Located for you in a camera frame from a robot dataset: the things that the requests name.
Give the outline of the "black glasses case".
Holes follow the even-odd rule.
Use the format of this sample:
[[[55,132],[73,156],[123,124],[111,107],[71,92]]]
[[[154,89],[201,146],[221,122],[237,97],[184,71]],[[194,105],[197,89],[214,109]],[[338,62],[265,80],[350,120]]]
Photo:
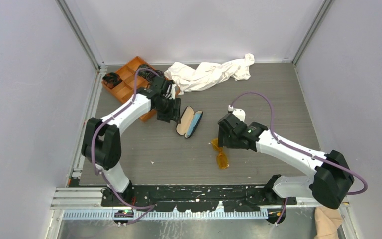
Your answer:
[[[191,106],[185,107],[185,109],[181,115],[181,122],[178,123],[176,126],[176,133],[178,135],[183,136],[185,138],[185,134],[186,134],[186,132],[190,126],[193,115],[196,112],[198,112],[198,111],[195,111],[194,108]]]

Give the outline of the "orange sunglasses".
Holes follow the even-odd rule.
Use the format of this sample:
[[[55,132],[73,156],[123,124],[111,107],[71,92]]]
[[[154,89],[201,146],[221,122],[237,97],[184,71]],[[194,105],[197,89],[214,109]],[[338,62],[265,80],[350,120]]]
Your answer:
[[[218,145],[218,138],[213,139],[210,143],[213,150],[217,153],[216,163],[219,169],[227,169],[229,167],[228,159],[225,153],[223,152],[223,149]]]

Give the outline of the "blue cleaning cloth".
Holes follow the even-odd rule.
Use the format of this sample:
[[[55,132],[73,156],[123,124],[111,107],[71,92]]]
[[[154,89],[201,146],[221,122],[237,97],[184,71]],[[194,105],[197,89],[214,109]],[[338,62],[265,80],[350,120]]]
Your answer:
[[[190,138],[194,134],[201,120],[202,115],[203,115],[203,111],[198,111],[193,115],[190,126],[185,134],[185,138]]]

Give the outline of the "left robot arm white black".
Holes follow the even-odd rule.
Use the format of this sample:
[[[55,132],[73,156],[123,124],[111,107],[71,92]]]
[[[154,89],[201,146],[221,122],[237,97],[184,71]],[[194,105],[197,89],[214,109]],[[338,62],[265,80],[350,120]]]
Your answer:
[[[129,205],[133,198],[127,189],[131,182],[119,162],[121,135],[152,110],[156,111],[159,121],[179,123],[181,100],[176,97],[176,88],[173,81],[156,77],[111,114],[100,119],[90,118],[86,123],[81,154],[94,165],[98,174],[103,174],[115,191],[113,199],[121,206]]]

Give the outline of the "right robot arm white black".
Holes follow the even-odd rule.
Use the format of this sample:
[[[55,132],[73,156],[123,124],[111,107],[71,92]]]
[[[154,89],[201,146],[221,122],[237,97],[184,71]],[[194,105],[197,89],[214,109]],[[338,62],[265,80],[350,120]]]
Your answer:
[[[218,121],[218,145],[245,149],[279,159],[304,175],[273,175],[262,188],[262,197],[270,204],[290,197],[313,198],[321,205],[337,209],[354,183],[343,154],[302,147],[279,137],[257,122],[247,125],[235,114],[227,113]]]

